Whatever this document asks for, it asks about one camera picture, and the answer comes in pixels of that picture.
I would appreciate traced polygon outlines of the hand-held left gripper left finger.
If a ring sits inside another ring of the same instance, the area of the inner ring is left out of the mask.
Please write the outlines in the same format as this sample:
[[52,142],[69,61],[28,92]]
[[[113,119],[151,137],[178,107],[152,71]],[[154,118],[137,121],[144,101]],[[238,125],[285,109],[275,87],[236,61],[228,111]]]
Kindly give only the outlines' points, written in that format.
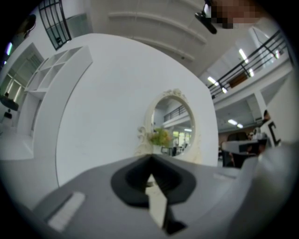
[[138,160],[127,158],[89,169],[44,197],[33,213],[47,222],[74,192],[85,199],[61,232],[65,239],[165,239],[147,209],[123,203],[113,192],[111,178]]

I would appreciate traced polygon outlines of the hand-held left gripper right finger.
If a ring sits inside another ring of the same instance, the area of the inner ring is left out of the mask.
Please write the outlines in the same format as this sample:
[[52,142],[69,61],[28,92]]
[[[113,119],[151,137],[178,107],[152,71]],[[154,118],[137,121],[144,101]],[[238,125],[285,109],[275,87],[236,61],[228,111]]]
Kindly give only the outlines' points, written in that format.
[[162,229],[152,239],[228,239],[235,203],[224,196],[237,169],[210,167],[152,155],[150,169],[166,194]]

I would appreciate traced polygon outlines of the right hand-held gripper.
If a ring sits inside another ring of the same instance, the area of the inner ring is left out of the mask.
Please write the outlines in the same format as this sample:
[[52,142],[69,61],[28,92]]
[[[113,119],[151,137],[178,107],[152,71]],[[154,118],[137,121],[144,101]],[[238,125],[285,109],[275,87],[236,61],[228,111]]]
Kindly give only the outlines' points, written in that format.
[[263,122],[261,133],[264,140],[227,141],[221,144],[221,149],[238,155],[256,155],[260,145],[266,145],[267,148],[281,146],[282,138],[272,118],[268,118]]

